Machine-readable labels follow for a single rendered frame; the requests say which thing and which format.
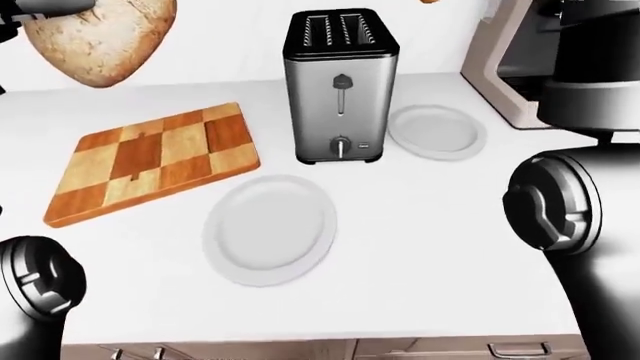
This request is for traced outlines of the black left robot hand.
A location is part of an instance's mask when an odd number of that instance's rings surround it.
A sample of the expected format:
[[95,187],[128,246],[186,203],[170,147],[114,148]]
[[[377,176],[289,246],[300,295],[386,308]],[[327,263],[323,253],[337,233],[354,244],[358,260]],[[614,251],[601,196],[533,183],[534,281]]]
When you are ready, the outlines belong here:
[[18,35],[23,23],[79,14],[96,0],[0,0],[0,44]]

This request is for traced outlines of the round crusty bread loaf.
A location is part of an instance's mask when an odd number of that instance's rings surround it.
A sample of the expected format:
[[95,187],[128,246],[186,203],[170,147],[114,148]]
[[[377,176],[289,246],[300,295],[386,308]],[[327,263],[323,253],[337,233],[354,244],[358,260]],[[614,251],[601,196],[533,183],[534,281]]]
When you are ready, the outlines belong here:
[[135,73],[173,26],[177,0],[96,0],[80,14],[35,20],[27,38],[54,68],[96,89]]

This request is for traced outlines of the checkered wooden cutting board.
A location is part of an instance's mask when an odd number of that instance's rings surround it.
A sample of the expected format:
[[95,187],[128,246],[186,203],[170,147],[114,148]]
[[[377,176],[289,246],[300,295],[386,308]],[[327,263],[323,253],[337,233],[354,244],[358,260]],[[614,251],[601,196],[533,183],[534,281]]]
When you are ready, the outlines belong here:
[[81,137],[45,212],[60,228],[260,167],[236,102]]

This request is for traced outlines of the stainless steel two-slot toaster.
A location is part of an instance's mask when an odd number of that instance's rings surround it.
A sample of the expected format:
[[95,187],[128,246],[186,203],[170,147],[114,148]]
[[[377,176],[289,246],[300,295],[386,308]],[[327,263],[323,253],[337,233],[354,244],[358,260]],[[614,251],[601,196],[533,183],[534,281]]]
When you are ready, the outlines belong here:
[[369,8],[293,14],[282,56],[298,161],[382,157],[399,51]]

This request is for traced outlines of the large white plate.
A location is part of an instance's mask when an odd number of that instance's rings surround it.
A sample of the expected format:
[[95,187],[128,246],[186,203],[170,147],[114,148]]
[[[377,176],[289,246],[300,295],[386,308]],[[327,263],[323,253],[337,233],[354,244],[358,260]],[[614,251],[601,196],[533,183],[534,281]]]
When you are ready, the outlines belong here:
[[321,263],[337,227],[334,203],[316,183],[299,176],[260,176],[215,204],[203,226],[202,249],[227,280],[270,287]]

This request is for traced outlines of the small white plate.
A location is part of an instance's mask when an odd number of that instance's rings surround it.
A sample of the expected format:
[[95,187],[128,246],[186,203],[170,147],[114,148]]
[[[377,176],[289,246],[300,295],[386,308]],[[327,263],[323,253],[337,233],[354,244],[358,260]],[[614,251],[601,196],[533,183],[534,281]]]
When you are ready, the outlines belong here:
[[415,104],[391,114],[388,134],[402,149],[434,161],[463,161],[481,152],[488,139],[484,125],[452,107]]

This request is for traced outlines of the beige coffee machine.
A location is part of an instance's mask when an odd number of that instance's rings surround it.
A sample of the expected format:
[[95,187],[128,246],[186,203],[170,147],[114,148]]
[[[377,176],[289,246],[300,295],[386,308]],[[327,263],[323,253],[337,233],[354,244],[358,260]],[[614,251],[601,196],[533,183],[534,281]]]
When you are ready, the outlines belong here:
[[554,71],[563,0],[489,0],[461,74],[517,129],[548,128],[537,118]]

